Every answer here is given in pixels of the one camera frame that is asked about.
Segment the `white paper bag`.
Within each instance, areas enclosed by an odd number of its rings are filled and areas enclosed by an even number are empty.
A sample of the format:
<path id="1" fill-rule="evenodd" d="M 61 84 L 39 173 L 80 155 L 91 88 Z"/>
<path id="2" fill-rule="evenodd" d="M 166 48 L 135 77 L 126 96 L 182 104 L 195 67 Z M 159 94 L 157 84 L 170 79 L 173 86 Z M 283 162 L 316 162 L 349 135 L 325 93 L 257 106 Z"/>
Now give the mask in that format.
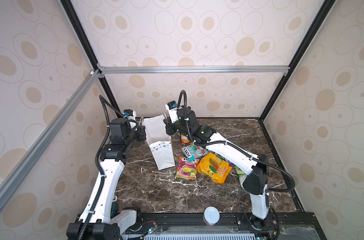
<path id="1" fill-rule="evenodd" d="M 166 133 L 164 120 L 165 117 L 163 115 L 143 120 L 146 142 L 158 170 L 164 170 L 175 166 L 171 136 Z"/>

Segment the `pink fruit candy packet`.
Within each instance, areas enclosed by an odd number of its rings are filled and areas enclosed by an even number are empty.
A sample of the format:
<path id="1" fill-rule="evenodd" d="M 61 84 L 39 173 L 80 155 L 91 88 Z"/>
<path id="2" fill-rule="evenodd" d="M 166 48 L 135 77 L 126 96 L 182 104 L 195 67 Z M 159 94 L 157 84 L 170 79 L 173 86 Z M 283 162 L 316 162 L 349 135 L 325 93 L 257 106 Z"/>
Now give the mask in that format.
<path id="1" fill-rule="evenodd" d="M 200 160 L 194 159 L 190 161 L 185 157 L 179 157 L 179 164 L 175 177 L 177 179 L 184 180 L 196 180 L 197 179 L 197 167 Z"/>

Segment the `yellow snack bag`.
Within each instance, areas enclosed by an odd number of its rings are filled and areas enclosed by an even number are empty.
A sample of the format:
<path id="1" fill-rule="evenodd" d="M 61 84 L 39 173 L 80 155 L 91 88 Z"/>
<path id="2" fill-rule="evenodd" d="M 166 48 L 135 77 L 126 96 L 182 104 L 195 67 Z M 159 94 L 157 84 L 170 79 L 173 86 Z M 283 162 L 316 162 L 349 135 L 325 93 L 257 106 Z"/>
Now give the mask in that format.
<path id="1" fill-rule="evenodd" d="M 232 170 L 226 161 L 221 160 L 213 153 L 206 154 L 199 162 L 197 171 L 212 179 L 213 182 L 223 184 Z"/>

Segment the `green packet near right arm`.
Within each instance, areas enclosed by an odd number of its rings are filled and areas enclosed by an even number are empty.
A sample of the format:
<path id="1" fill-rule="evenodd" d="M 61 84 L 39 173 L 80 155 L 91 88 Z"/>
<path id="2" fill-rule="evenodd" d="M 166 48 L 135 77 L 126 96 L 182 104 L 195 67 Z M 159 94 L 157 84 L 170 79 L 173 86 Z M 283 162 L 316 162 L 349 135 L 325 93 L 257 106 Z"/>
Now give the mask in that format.
<path id="1" fill-rule="evenodd" d="M 243 182 L 246 180 L 248 175 L 245 174 L 238 166 L 234 166 L 234 167 L 235 167 L 235 170 L 237 172 L 237 176 L 239 178 L 241 190 L 245 191 L 245 188 L 243 186 Z"/>

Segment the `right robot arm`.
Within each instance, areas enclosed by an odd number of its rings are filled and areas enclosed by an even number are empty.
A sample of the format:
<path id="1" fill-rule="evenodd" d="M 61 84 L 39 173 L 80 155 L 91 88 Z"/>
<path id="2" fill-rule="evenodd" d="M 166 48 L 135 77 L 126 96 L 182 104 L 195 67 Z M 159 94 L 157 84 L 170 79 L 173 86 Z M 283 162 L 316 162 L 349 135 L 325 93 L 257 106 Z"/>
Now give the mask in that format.
<path id="1" fill-rule="evenodd" d="M 243 187 L 250 194 L 252 215 L 249 221 L 255 229 L 261 229 L 267 224 L 267 216 L 271 210 L 269 193 L 290 192 L 295 188 L 294 178 L 285 170 L 272 165 L 266 156 L 258 156 L 244 150 L 225 139 L 218 131 L 201 125 L 194 111 L 188 106 L 187 93 L 182 90 L 178 101 L 171 101 L 165 105 L 169 116 L 165 118 L 165 129 L 168 135 L 179 133 L 188 138 L 195 146 L 199 146 L 216 153 L 239 167 L 246 175 Z M 269 169 L 273 168 L 288 179 L 287 188 L 277 189 L 268 187 Z"/>

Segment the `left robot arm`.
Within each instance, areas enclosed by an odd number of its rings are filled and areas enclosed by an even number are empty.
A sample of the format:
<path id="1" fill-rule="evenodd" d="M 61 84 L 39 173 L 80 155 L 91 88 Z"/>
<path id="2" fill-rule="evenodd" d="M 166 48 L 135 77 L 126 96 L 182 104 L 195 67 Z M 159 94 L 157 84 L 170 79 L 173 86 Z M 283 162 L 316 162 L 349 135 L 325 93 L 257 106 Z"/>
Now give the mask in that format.
<path id="1" fill-rule="evenodd" d="M 103 96 L 99 99 L 107 130 L 95 156 L 98 176 L 83 213 L 67 228 L 70 240 L 121 240 L 127 230 L 138 231 L 142 227 L 140 208 L 125 208 L 114 217 L 111 208 L 133 144 L 146 140 L 145 126 L 134 119 L 132 110 L 122 114 L 114 109 L 119 118 L 110 120 L 107 109 L 114 107 Z"/>

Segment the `orange snack packet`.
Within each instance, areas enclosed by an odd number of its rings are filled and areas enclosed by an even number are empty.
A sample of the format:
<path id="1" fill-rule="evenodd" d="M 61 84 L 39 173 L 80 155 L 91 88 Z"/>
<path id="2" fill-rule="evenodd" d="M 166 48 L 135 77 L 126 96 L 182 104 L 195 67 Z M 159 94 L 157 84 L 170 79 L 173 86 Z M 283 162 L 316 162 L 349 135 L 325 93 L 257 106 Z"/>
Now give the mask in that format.
<path id="1" fill-rule="evenodd" d="M 180 141 L 185 144 L 185 145 L 189 145 L 191 144 L 191 141 L 184 135 L 179 135 L 180 136 Z"/>

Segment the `teal Fox's candy packet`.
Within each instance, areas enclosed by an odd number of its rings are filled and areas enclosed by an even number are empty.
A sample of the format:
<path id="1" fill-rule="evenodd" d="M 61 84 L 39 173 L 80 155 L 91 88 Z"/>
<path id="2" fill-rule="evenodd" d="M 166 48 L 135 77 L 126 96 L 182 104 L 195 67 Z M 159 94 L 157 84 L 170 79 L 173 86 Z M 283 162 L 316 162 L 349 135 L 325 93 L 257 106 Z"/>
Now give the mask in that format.
<path id="1" fill-rule="evenodd" d="M 190 162 L 200 159 L 209 153 L 205 148 L 193 144 L 182 147 L 181 150 Z"/>

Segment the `horizontal aluminium bar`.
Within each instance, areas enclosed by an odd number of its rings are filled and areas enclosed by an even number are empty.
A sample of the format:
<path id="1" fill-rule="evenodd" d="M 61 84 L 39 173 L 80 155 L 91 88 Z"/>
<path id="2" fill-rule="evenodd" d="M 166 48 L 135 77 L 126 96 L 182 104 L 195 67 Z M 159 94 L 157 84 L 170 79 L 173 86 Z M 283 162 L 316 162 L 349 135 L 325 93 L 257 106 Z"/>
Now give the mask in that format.
<path id="1" fill-rule="evenodd" d="M 91 71 L 93 74 L 217 74 L 217 73 L 287 73 L 289 66 L 195 66 L 195 67 L 100 67 Z"/>

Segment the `white round cap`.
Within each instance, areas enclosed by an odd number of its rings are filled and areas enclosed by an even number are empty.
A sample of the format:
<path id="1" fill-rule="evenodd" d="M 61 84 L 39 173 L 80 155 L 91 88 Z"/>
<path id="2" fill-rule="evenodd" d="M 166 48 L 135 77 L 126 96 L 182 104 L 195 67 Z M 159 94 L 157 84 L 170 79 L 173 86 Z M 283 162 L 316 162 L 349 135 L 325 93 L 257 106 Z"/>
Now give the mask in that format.
<path id="1" fill-rule="evenodd" d="M 220 220 L 220 212 L 215 207 L 207 207 L 204 211 L 203 219 L 206 225 L 214 226 Z"/>

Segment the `diagonal aluminium bar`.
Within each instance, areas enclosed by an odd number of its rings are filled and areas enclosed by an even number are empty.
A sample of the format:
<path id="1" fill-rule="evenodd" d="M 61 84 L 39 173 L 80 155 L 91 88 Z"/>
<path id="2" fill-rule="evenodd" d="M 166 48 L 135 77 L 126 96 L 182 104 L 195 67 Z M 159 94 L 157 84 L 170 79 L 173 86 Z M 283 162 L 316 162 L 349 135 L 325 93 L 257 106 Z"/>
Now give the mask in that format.
<path id="1" fill-rule="evenodd" d="M 34 144 L 28 149 L 21 161 L 11 171 L 7 178 L 0 185 L 0 213 L 10 201 L 16 190 L 20 187 L 31 169 L 41 158 L 48 145 L 52 142 L 59 130 L 64 126 L 75 108 L 84 98 L 92 84 L 98 79 L 101 70 L 95 69 L 83 81 L 71 98 L 66 102 L 58 114 L 54 117 L 47 128 L 37 138 Z"/>

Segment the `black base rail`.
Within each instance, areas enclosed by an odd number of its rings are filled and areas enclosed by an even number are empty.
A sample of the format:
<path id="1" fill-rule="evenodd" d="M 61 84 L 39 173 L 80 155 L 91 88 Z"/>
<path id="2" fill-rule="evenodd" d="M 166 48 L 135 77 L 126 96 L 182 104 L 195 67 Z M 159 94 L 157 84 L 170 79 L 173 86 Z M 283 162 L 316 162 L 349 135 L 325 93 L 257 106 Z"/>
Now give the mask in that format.
<path id="1" fill-rule="evenodd" d="M 269 213 L 256 230 L 246 213 L 221 213 L 209 225 L 202 213 L 142 214 L 124 210 L 110 223 L 89 223 L 83 240 L 324 240 L 313 213 Z"/>

